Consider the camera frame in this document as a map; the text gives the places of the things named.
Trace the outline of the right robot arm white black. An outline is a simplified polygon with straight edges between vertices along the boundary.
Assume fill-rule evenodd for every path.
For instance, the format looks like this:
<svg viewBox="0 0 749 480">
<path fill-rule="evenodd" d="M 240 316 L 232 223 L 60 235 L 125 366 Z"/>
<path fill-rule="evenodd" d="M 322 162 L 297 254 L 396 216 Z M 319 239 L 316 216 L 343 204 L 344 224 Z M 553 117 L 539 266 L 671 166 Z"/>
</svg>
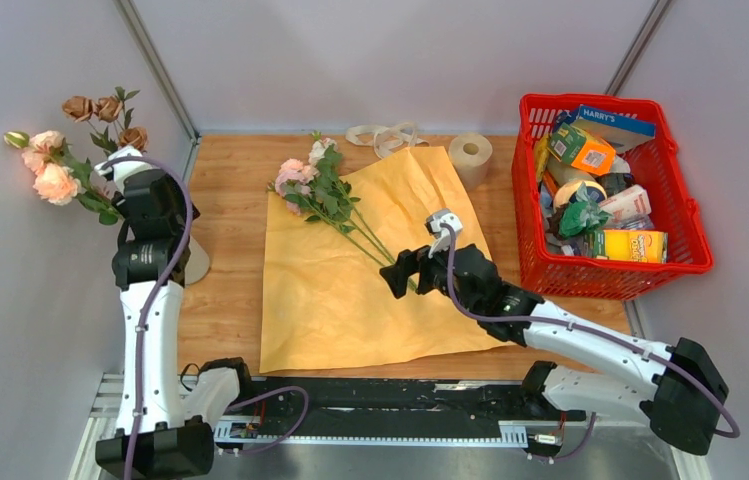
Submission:
<svg viewBox="0 0 749 480">
<path fill-rule="evenodd" d="M 438 291 L 494 339 L 544 350 L 586 371 L 537 361 L 522 381 L 520 402 L 531 417 L 584 411 L 645 425 L 683 452 L 704 456 L 714 437 L 737 438 L 727 411 L 729 388 L 699 343 L 666 344 L 622 334 L 570 313 L 511 284 L 474 245 L 435 252 L 402 251 L 379 271 L 396 298 L 411 276 L 420 295 Z"/>
</svg>

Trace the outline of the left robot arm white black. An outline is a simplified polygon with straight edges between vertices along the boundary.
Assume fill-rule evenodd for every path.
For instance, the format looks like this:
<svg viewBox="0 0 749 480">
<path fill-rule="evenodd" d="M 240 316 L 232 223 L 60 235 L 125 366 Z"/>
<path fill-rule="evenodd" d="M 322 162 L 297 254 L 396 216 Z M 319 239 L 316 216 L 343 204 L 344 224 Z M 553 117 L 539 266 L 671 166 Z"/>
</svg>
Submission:
<svg viewBox="0 0 749 480">
<path fill-rule="evenodd" d="M 95 461 L 118 479 L 205 475 L 222 415 L 249 411 L 256 389 L 242 358 L 221 358 L 204 363 L 191 392 L 181 395 L 177 329 L 195 212 L 161 169 L 116 179 L 125 215 L 112 261 L 125 322 L 124 385 L 115 432 L 97 441 Z"/>
</svg>

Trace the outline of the white ribbon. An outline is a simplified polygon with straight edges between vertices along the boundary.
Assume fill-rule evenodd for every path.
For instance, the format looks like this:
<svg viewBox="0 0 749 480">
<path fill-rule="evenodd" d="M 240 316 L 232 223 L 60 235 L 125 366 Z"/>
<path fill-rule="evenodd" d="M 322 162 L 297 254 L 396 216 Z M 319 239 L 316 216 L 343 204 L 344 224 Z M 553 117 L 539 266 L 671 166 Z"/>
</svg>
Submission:
<svg viewBox="0 0 749 480">
<path fill-rule="evenodd" d="M 414 122 L 392 126 L 357 125 L 345 131 L 345 139 L 355 146 L 371 147 L 379 159 L 389 157 L 402 148 L 429 145 L 427 140 L 418 136 L 418 127 Z"/>
</svg>

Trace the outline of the peach rose stem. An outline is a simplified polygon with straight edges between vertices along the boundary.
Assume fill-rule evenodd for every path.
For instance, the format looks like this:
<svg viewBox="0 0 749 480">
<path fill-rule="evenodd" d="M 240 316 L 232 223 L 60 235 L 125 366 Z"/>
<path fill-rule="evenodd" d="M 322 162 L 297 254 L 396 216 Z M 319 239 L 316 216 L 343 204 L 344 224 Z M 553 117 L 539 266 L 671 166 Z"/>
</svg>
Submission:
<svg viewBox="0 0 749 480">
<path fill-rule="evenodd" d="M 3 140 L 20 152 L 24 166 L 34 174 L 33 189 L 41 200 L 56 206 L 78 203 L 102 225 L 115 225 L 122 218 L 111 198 L 95 186 L 90 162 L 72 155 L 61 132 L 29 135 L 15 130 L 4 133 Z"/>
</svg>

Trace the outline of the artificial flower bunch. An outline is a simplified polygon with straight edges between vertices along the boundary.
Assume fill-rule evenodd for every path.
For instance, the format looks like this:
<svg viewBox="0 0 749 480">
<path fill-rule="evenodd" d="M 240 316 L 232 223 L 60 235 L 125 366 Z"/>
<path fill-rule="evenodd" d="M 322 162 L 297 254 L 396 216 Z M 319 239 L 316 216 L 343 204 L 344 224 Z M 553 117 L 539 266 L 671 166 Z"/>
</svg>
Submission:
<svg viewBox="0 0 749 480">
<path fill-rule="evenodd" d="M 285 160 L 266 190 L 305 222 L 331 227 L 378 267 L 394 264 L 395 256 L 364 218 L 352 184 L 340 178 L 343 154 L 337 142 L 320 131 L 311 132 L 310 137 L 307 158 Z"/>
</svg>

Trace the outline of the orange wrapping paper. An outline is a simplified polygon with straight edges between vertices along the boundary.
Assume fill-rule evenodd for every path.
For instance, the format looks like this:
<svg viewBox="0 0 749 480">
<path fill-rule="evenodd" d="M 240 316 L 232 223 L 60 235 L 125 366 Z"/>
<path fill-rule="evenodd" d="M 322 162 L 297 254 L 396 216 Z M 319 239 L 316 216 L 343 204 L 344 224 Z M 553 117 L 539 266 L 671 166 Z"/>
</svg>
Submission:
<svg viewBox="0 0 749 480">
<path fill-rule="evenodd" d="M 358 209 L 391 253 L 428 245 L 425 221 L 445 208 L 462 221 L 460 245 L 488 247 L 442 146 L 403 149 L 348 180 Z M 346 239 L 269 195 L 262 372 L 369 367 L 496 346 L 443 294 L 395 298 L 361 236 Z"/>
</svg>

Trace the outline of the brown rose stem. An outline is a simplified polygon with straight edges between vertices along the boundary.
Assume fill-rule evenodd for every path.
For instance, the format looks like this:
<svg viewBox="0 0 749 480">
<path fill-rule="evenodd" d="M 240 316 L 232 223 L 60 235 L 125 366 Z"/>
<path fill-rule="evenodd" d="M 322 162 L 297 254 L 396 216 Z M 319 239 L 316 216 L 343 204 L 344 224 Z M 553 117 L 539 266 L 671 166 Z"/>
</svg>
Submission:
<svg viewBox="0 0 749 480">
<path fill-rule="evenodd" d="M 129 106 L 139 93 L 116 86 L 113 95 L 97 99 L 72 96 L 62 103 L 61 109 L 74 123 L 88 125 L 92 144 L 107 155 L 125 147 L 145 153 L 149 141 L 147 130 L 134 123 L 135 108 Z"/>
</svg>

